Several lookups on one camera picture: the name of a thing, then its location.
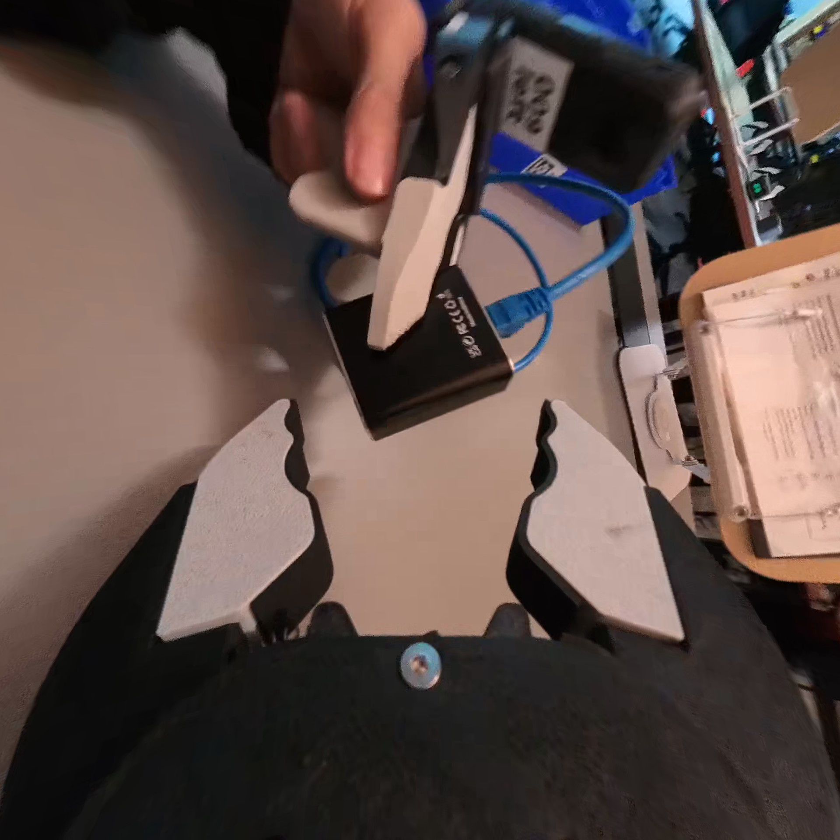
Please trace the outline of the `person's left hand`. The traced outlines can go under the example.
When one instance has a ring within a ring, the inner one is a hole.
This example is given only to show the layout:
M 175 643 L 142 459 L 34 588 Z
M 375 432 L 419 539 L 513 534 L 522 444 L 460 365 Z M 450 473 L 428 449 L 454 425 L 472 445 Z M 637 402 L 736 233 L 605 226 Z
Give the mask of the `person's left hand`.
M 418 2 L 291 2 L 269 114 L 274 173 L 291 185 L 330 165 L 330 109 L 343 114 L 350 189 L 366 202 L 385 199 L 403 125 L 424 105 L 425 38 Z

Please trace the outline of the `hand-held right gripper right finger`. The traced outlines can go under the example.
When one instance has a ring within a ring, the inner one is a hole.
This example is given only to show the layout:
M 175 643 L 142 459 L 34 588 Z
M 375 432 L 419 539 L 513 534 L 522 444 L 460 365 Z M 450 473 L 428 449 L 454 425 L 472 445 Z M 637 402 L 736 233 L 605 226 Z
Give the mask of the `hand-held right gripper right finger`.
M 511 593 L 552 640 L 617 629 L 684 643 L 648 487 L 635 468 L 561 400 L 543 402 L 535 445 L 532 490 L 507 561 Z

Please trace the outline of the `printed instruction sheet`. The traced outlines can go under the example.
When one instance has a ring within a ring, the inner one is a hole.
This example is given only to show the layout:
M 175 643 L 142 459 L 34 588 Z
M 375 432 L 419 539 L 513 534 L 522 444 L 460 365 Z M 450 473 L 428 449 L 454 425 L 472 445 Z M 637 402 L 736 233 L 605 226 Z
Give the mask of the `printed instruction sheet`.
M 772 559 L 838 555 L 838 252 L 702 293 L 728 510 Z

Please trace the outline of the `black network adapter box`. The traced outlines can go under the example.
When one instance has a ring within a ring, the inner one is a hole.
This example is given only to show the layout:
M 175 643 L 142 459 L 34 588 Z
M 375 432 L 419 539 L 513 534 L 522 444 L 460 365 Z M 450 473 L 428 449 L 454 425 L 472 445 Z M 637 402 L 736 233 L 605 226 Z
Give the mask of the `black network adapter box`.
M 366 334 L 372 295 L 325 313 L 362 423 L 381 440 L 503 392 L 513 376 L 485 309 L 458 266 L 436 277 L 422 318 L 388 350 Z

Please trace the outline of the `blue plastic bin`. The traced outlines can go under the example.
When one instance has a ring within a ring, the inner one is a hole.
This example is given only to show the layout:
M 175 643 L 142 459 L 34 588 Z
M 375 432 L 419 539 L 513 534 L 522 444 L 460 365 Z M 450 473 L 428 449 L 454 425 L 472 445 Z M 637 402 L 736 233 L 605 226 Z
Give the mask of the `blue plastic bin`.
M 477 105 L 464 212 L 476 213 L 491 173 L 559 177 L 528 185 L 579 225 L 654 194 L 697 113 L 699 78 L 685 65 L 545 3 L 452 2 L 433 20 L 430 92 L 403 172 L 448 182 Z

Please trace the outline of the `person's left forearm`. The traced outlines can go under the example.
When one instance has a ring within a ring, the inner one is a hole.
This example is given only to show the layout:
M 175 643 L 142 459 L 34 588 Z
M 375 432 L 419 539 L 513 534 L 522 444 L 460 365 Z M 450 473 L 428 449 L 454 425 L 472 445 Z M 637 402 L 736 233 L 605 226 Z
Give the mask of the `person's left forearm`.
M 240 142 L 270 165 L 269 115 L 289 8 L 283 1 L 2 1 L 1 29 L 92 56 L 123 34 L 184 30 L 213 52 Z

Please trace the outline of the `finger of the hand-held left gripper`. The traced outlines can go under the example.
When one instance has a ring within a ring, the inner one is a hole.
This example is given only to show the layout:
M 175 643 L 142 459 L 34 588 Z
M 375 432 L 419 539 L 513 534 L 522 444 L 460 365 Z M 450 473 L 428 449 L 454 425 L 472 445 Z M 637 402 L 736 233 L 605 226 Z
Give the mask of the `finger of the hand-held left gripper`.
M 475 105 L 468 112 L 446 184 L 433 177 L 406 175 L 395 188 L 367 332 L 373 350 L 392 347 L 425 314 L 465 196 L 477 110 Z

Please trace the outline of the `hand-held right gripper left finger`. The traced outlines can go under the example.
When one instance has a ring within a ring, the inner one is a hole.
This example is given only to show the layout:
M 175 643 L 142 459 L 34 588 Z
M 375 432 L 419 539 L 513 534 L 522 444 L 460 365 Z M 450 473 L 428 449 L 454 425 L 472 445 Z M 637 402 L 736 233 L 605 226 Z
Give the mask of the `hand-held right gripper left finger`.
M 327 594 L 333 559 L 309 489 L 295 400 L 280 399 L 210 459 L 195 484 L 157 636 L 233 625 L 269 644 Z

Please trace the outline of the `grey desk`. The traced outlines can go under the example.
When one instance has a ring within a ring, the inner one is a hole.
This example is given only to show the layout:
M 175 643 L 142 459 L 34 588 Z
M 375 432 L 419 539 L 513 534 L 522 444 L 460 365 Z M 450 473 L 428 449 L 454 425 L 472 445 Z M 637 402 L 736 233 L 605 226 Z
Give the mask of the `grey desk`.
M 632 463 L 605 276 L 557 308 L 499 395 L 374 442 L 336 365 L 313 233 L 238 143 L 185 36 L 102 63 L 2 41 L 2 663 L 47 660 L 177 487 L 298 400 L 327 598 L 364 634 L 477 634 L 506 565 L 541 404 Z

